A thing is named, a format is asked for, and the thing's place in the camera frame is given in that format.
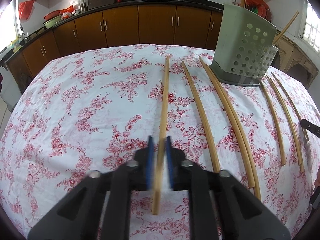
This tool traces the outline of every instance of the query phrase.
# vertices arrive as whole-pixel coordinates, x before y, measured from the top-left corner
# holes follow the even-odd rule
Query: brown cabinet door
[[[220,32],[221,21],[222,21],[222,13],[212,11],[207,43],[205,45],[206,49],[211,49],[211,50],[216,49],[219,32]]]
[[[136,5],[105,10],[102,14],[109,47],[139,43]]]
[[[62,57],[80,52],[74,21],[58,26],[53,33]]]
[[[23,94],[33,79],[33,75],[24,59],[23,53],[18,52],[17,55],[10,59],[8,67]]]
[[[107,47],[102,12],[75,19],[78,41],[82,51]]]
[[[139,5],[140,43],[173,44],[175,5]]]
[[[60,53],[56,44],[56,40],[53,36],[53,32],[50,31],[45,35],[40,37],[40,42],[42,45],[42,49],[47,59],[47,62],[50,62],[58,57],[60,57]]]
[[[177,6],[174,44],[204,48],[210,18],[211,11]]]
[[[47,60],[44,56],[40,40],[35,40],[22,52],[32,75],[35,77],[45,67],[45,65],[47,65]]]

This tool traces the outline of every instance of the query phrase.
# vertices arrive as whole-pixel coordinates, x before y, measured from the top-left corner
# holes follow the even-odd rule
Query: metal bolt
[[[89,174],[89,177],[93,179],[97,179],[100,177],[100,175],[101,175],[100,171],[91,171]]]
[[[193,162],[192,161],[189,161],[189,160],[184,160],[182,163],[181,163],[181,166],[182,167],[191,167],[193,165]]]
[[[128,161],[126,165],[131,168],[136,168],[139,166],[139,163],[135,160],[131,160],[131,161]]]
[[[231,174],[229,173],[229,171],[226,171],[226,170],[222,170],[219,172],[219,176],[223,177],[223,178],[228,178],[228,177],[230,177],[230,175]]]

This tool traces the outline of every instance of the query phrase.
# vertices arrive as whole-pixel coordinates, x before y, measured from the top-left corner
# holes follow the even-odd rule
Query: tablecloth
[[[33,80],[15,107],[0,141],[0,203],[27,236],[30,228],[90,171],[107,172],[158,143],[165,57],[170,57],[167,135],[186,157],[212,171],[204,129],[181,61],[200,93],[222,169],[247,186],[239,146],[225,109],[198,56],[208,64],[214,51],[182,46],[140,44],[86,51],[51,61]],[[319,111],[305,88],[270,67],[300,115],[319,125]],[[262,202],[292,236],[306,221],[309,197],[319,167],[320,140],[308,132],[281,89],[299,135],[305,172],[300,173],[290,128],[266,79],[286,153],[281,166],[277,133],[259,87],[223,84],[255,161]],[[151,214],[152,193],[133,192],[131,239],[189,239],[188,193],[169,189],[165,163],[160,214]]]

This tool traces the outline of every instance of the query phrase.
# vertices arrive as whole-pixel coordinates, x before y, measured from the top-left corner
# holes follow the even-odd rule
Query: person's hand
[[[315,181],[315,186],[316,186],[316,187],[319,187],[319,186],[320,186],[320,168],[319,168],[318,173],[317,173],[317,178],[316,178],[316,181]]]

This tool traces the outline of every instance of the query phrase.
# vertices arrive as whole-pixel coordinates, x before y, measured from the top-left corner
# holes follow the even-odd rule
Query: wooden chopstick
[[[167,116],[168,116],[169,65],[170,65],[169,57],[166,57],[157,164],[156,164],[155,176],[153,180],[153,186],[154,186],[153,202],[152,202],[153,215],[158,215],[159,208],[160,208],[162,171],[163,171],[163,161],[164,161],[164,145],[165,145],[165,136],[166,136],[166,130],[167,130]]]
[[[273,90],[275,91],[275,93],[277,95],[277,98],[278,98],[278,100],[279,100],[279,102],[280,102],[280,104],[282,106],[282,109],[284,110],[284,113],[285,113],[285,115],[287,117],[287,120],[288,120],[288,123],[289,123],[289,126],[290,126],[290,130],[291,130],[291,133],[292,133],[293,141],[294,141],[294,144],[295,144],[295,147],[296,147],[296,151],[297,151],[298,164],[300,166],[300,172],[304,172],[303,158],[302,158],[300,143],[299,143],[299,140],[298,140],[298,137],[297,137],[296,130],[294,129],[291,116],[290,116],[289,111],[287,109],[287,106],[285,105],[284,100],[283,100],[282,96],[280,95],[279,90],[276,87],[276,85],[274,84],[273,80],[271,78],[269,78],[267,75],[266,75],[266,77],[267,77],[270,85],[272,86]]]
[[[211,69],[208,67],[207,64],[204,63],[201,57],[199,57],[202,66],[204,67],[209,79],[211,80],[215,90],[217,91],[217,94],[226,109],[227,115],[230,119],[231,125],[235,131],[235,135],[240,147],[240,153],[242,156],[242,160],[244,162],[244,168],[247,174],[248,178],[248,185],[249,188],[253,187],[254,195],[261,200],[261,193],[260,193],[260,186],[259,186],[259,180],[257,171],[255,168],[252,152],[247,140],[247,137],[245,136],[244,130],[242,125],[240,124],[238,115],[236,114],[236,111],[233,108],[233,105],[231,104],[228,95],[226,94],[225,90],[222,88],[220,82],[214,75],[214,73],[211,71]]]
[[[276,44],[277,41],[279,41],[279,39],[284,35],[284,33],[289,29],[290,25],[293,23],[293,21],[296,19],[296,17],[298,16],[299,11],[297,11],[294,16],[291,18],[291,20],[288,22],[288,24],[283,28],[282,32],[279,33],[278,36],[276,36],[273,40],[272,44]]]
[[[284,88],[284,86],[281,84],[280,80],[279,80],[273,73],[271,73],[271,74],[273,75],[273,77],[274,77],[274,78],[276,79],[276,81],[278,82],[278,84],[279,84],[279,86],[281,87],[282,91],[285,93],[285,96],[288,98],[288,100],[289,100],[290,104],[292,105],[292,107],[293,107],[293,109],[294,109],[294,111],[295,111],[295,113],[296,113],[296,115],[297,115],[297,117],[298,117],[298,119],[299,119],[299,122],[300,122],[300,121],[301,121],[301,116],[300,116],[300,114],[299,114],[296,106],[294,105],[292,99],[290,98],[288,92],[285,90],[285,88]],[[306,129],[302,128],[302,132],[303,132],[304,136],[306,137],[306,140],[309,141],[309,136],[308,136],[308,133],[307,133]]]
[[[207,119],[207,115],[205,114],[205,111],[204,111],[203,105],[201,103],[198,91],[195,87],[195,84],[193,83],[193,80],[190,76],[190,73],[189,73],[189,71],[183,61],[182,61],[182,66],[183,66],[184,72],[187,76],[187,79],[188,79],[188,82],[189,82],[189,85],[191,88],[191,92],[192,92],[192,95],[195,99],[196,106],[198,108],[198,112],[200,115],[200,119],[201,119],[201,122],[202,122],[202,125],[204,128],[204,133],[205,133],[205,137],[206,137],[207,143],[208,143],[208,148],[209,148],[210,158],[211,158],[211,162],[212,162],[212,166],[213,166],[213,171],[218,173],[221,168],[220,168],[220,163],[219,163],[219,159],[218,159],[217,149],[216,149],[216,146],[214,145],[213,136],[212,136],[209,122]]]
[[[284,153],[284,146],[283,146],[283,140],[282,140],[282,134],[281,134],[281,130],[280,130],[280,126],[279,126],[279,122],[276,116],[276,111],[273,107],[273,104],[270,100],[270,97],[268,95],[268,92],[263,84],[263,82],[260,82],[260,86],[262,88],[262,91],[267,99],[271,114],[272,114],[272,118],[273,118],[273,122],[275,123],[276,126],[276,131],[277,131],[277,135],[278,135],[278,141],[279,141],[279,147],[280,147],[280,158],[281,158],[281,165],[285,165],[285,153]]]

